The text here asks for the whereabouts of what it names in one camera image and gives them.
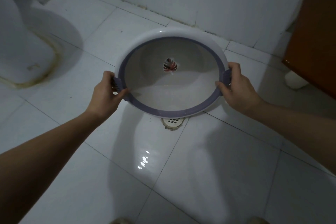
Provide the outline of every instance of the white basin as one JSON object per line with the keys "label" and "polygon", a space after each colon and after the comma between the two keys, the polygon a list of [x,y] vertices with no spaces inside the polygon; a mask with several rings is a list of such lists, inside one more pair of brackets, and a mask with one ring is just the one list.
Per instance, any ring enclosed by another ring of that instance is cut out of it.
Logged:
{"label": "white basin", "polygon": [[131,89],[125,100],[163,118],[206,109],[221,95],[215,81],[230,84],[224,52],[194,29],[160,28],[139,36],[115,70],[119,90]]}

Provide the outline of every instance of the toilet bowl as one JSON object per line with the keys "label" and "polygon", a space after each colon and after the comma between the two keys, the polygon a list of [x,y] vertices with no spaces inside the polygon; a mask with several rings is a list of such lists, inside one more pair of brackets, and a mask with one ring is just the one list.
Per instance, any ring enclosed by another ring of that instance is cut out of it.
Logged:
{"label": "toilet bowl", "polygon": [[159,28],[140,35],[115,69],[118,90],[142,111],[162,118],[191,116],[221,96],[215,81],[229,86],[231,71],[223,50],[204,32]]}
{"label": "toilet bowl", "polygon": [[14,0],[0,0],[0,79],[24,88],[41,81],[55,65],[55,51],[23,24]]}

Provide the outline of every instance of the drain cover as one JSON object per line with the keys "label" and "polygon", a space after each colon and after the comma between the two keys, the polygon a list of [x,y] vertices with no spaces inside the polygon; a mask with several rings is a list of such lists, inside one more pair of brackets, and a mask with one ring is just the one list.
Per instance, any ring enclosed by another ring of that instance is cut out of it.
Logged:
{"label": "drain cover", "polygon": [[167,129],[176,130],[178,129],[184,121],[184,118],[179,119],[162,119],[162,123],[165,125]]}

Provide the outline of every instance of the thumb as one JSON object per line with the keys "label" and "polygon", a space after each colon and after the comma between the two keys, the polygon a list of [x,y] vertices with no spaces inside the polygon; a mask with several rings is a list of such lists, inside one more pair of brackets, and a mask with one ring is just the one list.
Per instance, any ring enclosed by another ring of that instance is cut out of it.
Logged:
{"label": "thumb", "polygon": [[127,95],[129,93],[129,89],[123,89],[122,91],[120,91],[117,96],[115,97],[118,102],[120,103],[120,101],[124,98],[125,95]]}
{"label": "thumb", "polygon": [[215,84],[221,90],[224,98],[227,98],[231,95],[231,91],[222,82],[217,81]]}

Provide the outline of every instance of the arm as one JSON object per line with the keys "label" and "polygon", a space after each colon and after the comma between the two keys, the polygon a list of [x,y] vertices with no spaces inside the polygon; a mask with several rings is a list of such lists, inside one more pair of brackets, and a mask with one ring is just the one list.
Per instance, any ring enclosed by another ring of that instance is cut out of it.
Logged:
{"label": "arm", "polygon": [[231,90],[216,82],[227,103],[238,112],[275,130],[336,174],[336,120],[292,111],[269,104],[256,93],[240,65],[232,69]]}
{"label": "arm", "polygon": [[117,95],[105,71],[84,113],[0,155],[0,222],[18,223],[53,182],[84,140],[117,109]]}

